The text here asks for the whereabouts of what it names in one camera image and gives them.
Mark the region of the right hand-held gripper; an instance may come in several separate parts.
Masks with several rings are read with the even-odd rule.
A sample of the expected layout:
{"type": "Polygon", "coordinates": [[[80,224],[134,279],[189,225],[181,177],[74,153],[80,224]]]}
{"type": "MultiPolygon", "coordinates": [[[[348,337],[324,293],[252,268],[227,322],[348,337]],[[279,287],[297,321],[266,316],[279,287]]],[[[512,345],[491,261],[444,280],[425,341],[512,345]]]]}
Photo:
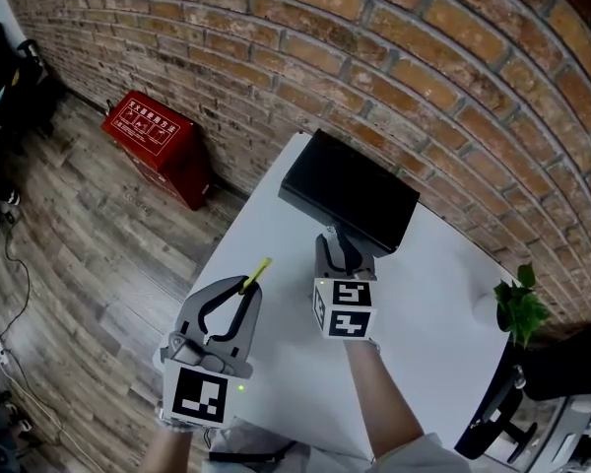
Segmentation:
{"type": "Polygon", "coordinates": [[[376,315],[374,258],[360,246],[344,249],[345,269],[334,264],[328,239],[315,239],[312,310],[324,338],[366,340],[376,315]]]}

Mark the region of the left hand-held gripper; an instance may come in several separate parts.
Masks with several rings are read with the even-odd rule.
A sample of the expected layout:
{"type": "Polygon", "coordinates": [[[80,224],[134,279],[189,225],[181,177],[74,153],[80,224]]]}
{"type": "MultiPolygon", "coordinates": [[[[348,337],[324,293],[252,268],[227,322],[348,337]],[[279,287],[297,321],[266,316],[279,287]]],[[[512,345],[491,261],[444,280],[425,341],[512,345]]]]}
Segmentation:
{"type": "Polygon", "coordinates": [[[262,304],[258,283],[243,290],[248,277],[228,277],[186,299],[176,320],[176,332],[163,349],[164,418],[206,428],[224,428],[245,389],[253,366],[247,361],[262,304]],[[208,334],[207,315],[227,300],[239,298],[225,334],[208,334]]]}

